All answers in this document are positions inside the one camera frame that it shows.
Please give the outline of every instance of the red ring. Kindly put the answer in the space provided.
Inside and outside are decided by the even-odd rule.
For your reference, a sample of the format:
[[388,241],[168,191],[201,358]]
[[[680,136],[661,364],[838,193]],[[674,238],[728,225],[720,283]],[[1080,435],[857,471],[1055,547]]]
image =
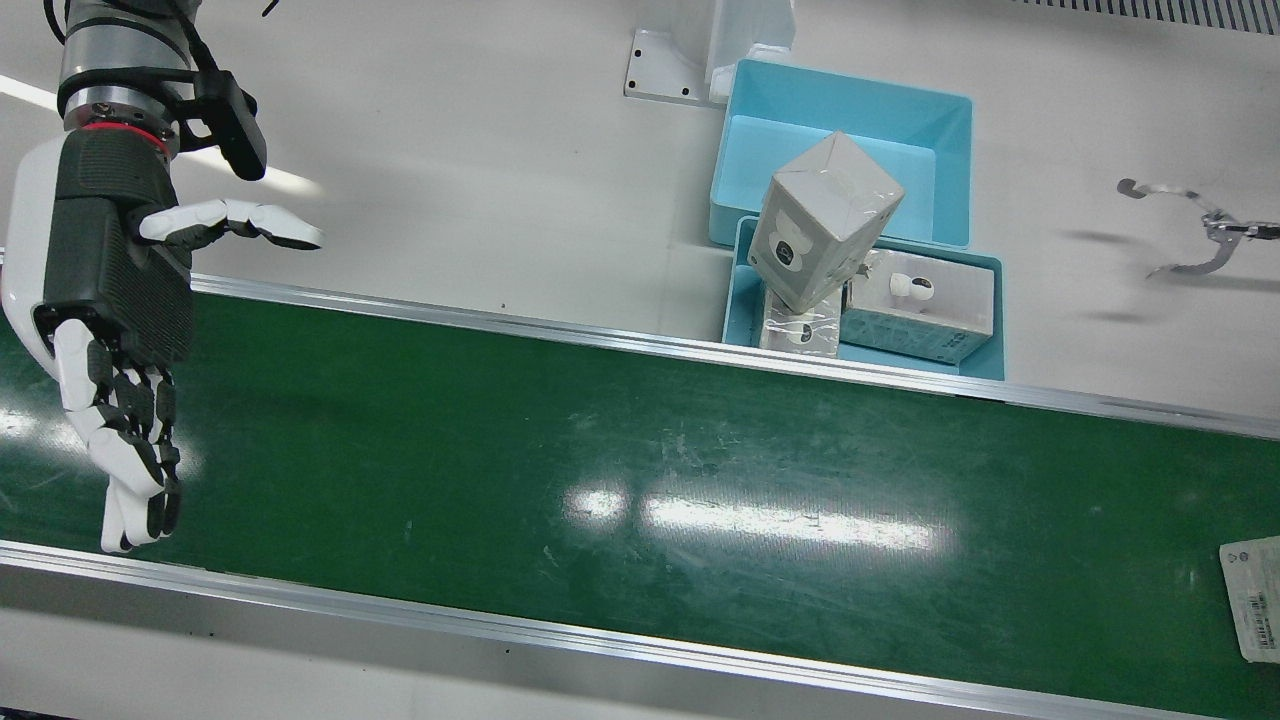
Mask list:
[[137,127],[133,127],[133,126],[129,126],[129,124],[124,124],[124,123],[115,123],[115,122],[110,122],[110,120],[102,120],[102,122],[97,122],[97,123],[90,123],[90,124],[82,127],[81,129],[127,129],[127,131],[129,131],[132,133],[141,135],[142,137],[150,140],[152,145],[155,145],[156,147],[160,149],[161,152],[164,152],[165,158],[170,156],[169,155],[169,149],[165,147],[164,142],[160,142],[159,137],[151,135],[150,132],[147,132],[147,131],[145,131],[142,128],[137,128]]

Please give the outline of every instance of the metal edge of conveyor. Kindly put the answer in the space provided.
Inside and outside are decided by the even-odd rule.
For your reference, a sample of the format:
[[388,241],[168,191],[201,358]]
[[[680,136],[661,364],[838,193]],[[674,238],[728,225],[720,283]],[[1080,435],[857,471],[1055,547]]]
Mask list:
[[855,363],[851,360],[808,356],[797,359],[783,352],[772,352],[754,347],[739,347],[718,342],[539,320],[499,313],[308,290],[259,281],[193,274],[192,287],[198,292],[209,295],[339,310],[343,313],[622,350],[735,368],[771,370],[878,387],[895,387],[934,395],[973,397],[1024,407],[1280,439],[1280,421],[1215,413],[1211,410],[1196,410],[1176,405],[1124,400],[1064,389],[1037,388],[1002,380],[963,378],[924,370]]
[[[653,670],[690,675],[713,673],[721,676],[759,683],[762,698],[773,692],[773,683],[792,689],[845,693],[850,703],[856,696],[884,698],[911,705],[913,716],[950,716],[942,708],[965,708],[1036,720],[1193,720],[1188,715],[1166,710],[1137,707],[1096,700],[1084,700],[956,680],[943,680],[865,667],[799,660],[662,638],[614,633],[591,628],[545,623],[486,612],[456,610],[417,602],[379,598],[340,591],[315,588],[212,573],[198,568],[161,565],[128,557],[104,556],[60,550],[20,542],[0,541],[0,577],[3,569],[33,570],[54,577],[92,583],[119,583],[150,588],[164,593],[197,596],[229,601],[234,606],[275,609],[321,618],[372,623],[384,626],[440,633],[452,638],[476,642],[498,642],[549,652],[554,657],[604,657],[622,664],[622,669]],[[628,682],[620,676],[620,694]],[[609,694],[611,688],[602,688]],[[797,710],[794,706],[787,710]]]

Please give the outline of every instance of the white table surface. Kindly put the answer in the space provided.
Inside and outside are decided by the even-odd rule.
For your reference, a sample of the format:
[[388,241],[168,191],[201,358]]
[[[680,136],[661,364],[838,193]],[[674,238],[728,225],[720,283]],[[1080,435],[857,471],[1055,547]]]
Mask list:
[[[186,201],[284,204],[315,254],[227,238],[198,272],[718,340],[728,251],[707,241],[723,113],[622,96],[636,8],[206,3],[198,26],[262,106],[271,164],[319,192],[180,160]],[[972,249],[1005,263],[1011,382],[1280,418],[1280,243],[1207,278],[1144,279],[1212,245],[1192,186],[1280,220],[1275,37],[1007,0],[799,0],[799,64],[974,101]],[[54,90],[60,46],[9,6],[0,74]],[[59,131],[0,95],[12,168]]]

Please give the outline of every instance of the white product box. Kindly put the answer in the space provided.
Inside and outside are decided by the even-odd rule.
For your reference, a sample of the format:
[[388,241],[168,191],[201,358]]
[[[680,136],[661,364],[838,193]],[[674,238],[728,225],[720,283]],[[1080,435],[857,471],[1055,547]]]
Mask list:
[[772,290],[764,290],[764,313],[756,346],[799,355],[835,357],[840,350],[840,300],[836,291],[804,313],[792,313]]
[[1280,536],[1219,548],[1240,655],[1280,662]]
[[991,340],[996,274],[872,250],[845,288],[844,342],[955,365]]
[[833,132],[773,173],[748,261],[787,307],[809,310],[852,277],[904,193]]

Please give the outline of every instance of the label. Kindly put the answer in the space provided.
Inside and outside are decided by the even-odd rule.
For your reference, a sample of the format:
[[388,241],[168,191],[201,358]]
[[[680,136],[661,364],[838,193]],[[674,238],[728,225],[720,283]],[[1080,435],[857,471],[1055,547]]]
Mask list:
[[1280,537],[1224,544],[1219,557],[1240,655],[1280,662]]

